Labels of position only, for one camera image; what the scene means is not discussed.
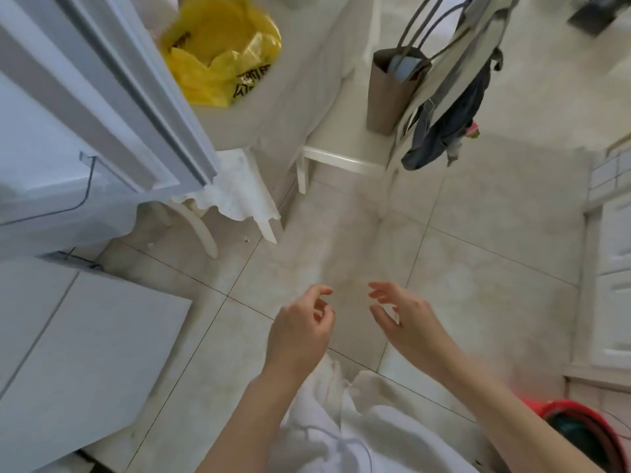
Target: person's right hand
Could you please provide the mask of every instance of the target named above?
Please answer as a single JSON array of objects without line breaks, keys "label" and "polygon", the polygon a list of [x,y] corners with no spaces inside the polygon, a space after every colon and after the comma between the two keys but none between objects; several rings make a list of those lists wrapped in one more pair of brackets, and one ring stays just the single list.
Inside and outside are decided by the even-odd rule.
[{"label": "person's right hand", "polygon": [[395,322],[379,304],[370,312],[388,341],[412,365],[440,381],[447,363],[462,354],[436,318],[429,302],[392,282],[369,282],[368,296],[380,304],[392,304],[399,315]]}]

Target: drawstring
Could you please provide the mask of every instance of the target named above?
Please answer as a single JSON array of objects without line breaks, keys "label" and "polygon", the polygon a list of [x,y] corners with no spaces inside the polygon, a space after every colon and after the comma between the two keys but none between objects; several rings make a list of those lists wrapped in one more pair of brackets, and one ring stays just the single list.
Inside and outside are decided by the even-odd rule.
[{"label": "drawstring", "polygon": [[368,449],[368,447],[364,444],[364,442],[362,440],[360,440],[359,438],[342,438],[342,437],[338,437],[337,435],[332,434],[331,432],[320,428],[319,426],[315,426],[315,425],[306,425],[306,426],[301,426],[298,427],[298,429],[301,430],[317,430],[320,431],[321,433],[324,433],[325,435],[328,435],[329,437],[343,443],[344,445],[346,445],[348,447],[348,445],[351,445],[352,443],[356,443],[357,445],[361,445],[362,448],[364,450],[366,450],[366,453],[368,453],[368,460],[370,462],[370,473],[373,472],[373,467],[372,467],[372,455],[370,454],[370,450]]}]

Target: refrigerator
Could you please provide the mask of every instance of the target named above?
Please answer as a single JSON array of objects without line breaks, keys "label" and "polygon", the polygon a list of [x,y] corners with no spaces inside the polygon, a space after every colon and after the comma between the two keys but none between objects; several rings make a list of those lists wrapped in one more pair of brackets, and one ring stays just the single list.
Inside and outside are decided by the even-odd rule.
[{"label": "refrigerator", "polygon": [[218,162],[130,0],[0,0],[0,260],[132,230]]}]

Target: red bucket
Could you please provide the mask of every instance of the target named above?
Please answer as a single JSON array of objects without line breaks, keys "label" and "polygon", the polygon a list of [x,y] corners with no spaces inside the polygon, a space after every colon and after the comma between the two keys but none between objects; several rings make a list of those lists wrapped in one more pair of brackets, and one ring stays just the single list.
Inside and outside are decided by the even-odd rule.
[{"label": "red bucket", "polygon": [[558,414],[565,414],[578,419],[597,438],[598,443],[604,449],[611,465],[610,471],[612,473],[627,472],[627,455],[619,437],[598,412],[567,398],[549,402],[522,398],[522,401],[548,423]]}]

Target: white chair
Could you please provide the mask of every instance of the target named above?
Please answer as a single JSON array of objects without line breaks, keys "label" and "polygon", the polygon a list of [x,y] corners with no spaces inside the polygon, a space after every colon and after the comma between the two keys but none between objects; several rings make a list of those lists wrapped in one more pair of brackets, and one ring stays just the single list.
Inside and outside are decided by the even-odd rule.
[{"label": "white chair", "polygon": [[430,103],[431,126],[460,97],[499,46],[517,1],[471,2],[465,21],[452,37],[453,46],[435,61],[390,136],[366,129],[368,87],[345,80],[331,109],[309,135],[296,160],[300,193],[307,192],[308,159],[373,176],[379,183],[379,216],[383,218],[401,159],[412,146],[416,128],[416,124],[408,126],[412,116],[426,102]]}]

